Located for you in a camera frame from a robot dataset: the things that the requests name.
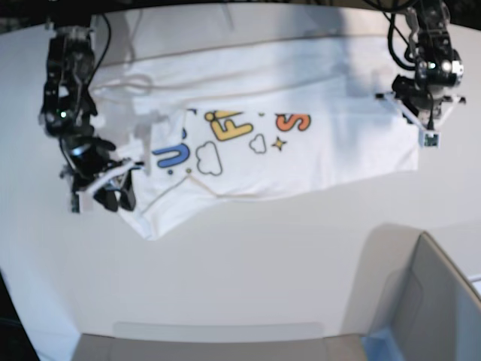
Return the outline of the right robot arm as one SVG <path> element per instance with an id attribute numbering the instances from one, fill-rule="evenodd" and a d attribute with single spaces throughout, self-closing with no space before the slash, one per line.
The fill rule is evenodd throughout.
<path id="1" fill-rule="evenodd" d="M 91 124 L 98 110 L 89 86 L 101 64 L 92 46 L 92 17 L 54 13 L 47 23 L 55 35 L 49 42 L 38 119 L 65 160 L 59 176 L 68 182 L 71 212 L 81 213 L 87 199 L 108 211 L 133 211 L 132 173 L 144 163 L 112 158 L 116 145 L 101 138 Z"/>

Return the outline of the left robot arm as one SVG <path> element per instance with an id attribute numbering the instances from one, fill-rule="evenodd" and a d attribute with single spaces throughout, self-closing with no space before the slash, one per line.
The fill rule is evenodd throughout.
<path id="1" fill-rule="evenodd" d="M 380 1 L 366 3 L 389 20 L 388 51 L 396 65 L 413 73 L 411 77 L 399 74 L 392 90 L 377 93 L 376 99 L 392 104 L 420 132 L 436 134 L 453 108 L 466 102 L 465 97 L 448 93 L 461 84 L 464 65 L 448 32 L 447 5 L 443 1 L 406 1 L 401 5 L 393 1 L 388 8 Z M 399 14 L 405 16 L 410 29 L 404 59 L 394 50 L 395 18 Z"/>

